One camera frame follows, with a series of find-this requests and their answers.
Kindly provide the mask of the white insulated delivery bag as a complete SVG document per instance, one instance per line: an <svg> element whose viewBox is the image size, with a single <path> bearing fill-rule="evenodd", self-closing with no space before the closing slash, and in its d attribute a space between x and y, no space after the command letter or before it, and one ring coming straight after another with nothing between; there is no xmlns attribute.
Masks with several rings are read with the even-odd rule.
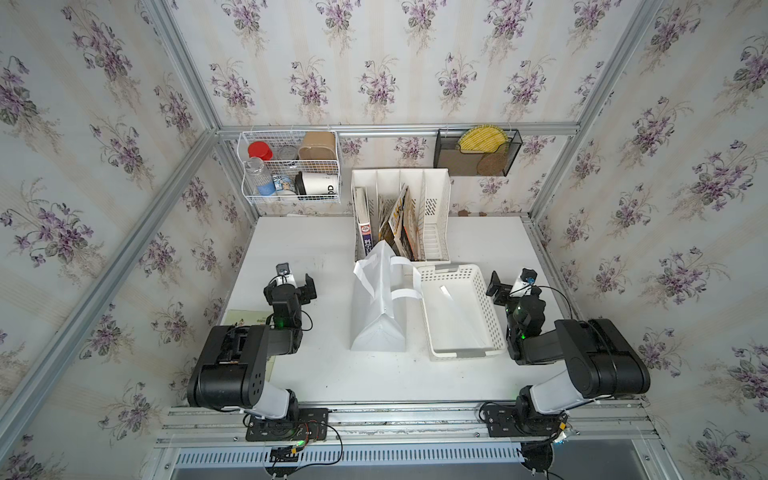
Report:
<svg viewBox="0 0 768 480"><path fill-rule="evenodd" d="M423 302L421 273L406 257L379 242L353 274L350 349L363 352L404 352L407 337L405 302Z"/></svg>

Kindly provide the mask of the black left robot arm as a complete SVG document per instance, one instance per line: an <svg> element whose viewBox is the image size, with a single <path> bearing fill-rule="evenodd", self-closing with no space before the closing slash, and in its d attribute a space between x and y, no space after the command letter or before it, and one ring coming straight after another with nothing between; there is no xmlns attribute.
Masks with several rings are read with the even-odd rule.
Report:
<svg viewBox="0 0 768 480"><path fill-rule="evenodd" d="M317 298L314 279L298 286L285 264L264 287L273 309L260 325L220 325L211 329L187 385L192 407L243 412L268 421L295 421L296 394L267 380L267 362L298 352L310 316L303 307Z"/></svg>

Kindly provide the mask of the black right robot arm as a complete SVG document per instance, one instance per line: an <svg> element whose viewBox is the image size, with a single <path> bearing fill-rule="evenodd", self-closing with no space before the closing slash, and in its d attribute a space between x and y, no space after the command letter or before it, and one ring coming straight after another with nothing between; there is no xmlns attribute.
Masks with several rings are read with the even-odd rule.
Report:
<svg viewBox="0 0 768 480"><path fill-rule="evenodd" d="M517 365L565 365L564 372L520 390L518 417L552 417L598 398L646 393L648 368L611 320L560 319L543 330L546 302L537 276L525 268L510 285L493 272L486 290L505 309L508 353Z"/></svg>

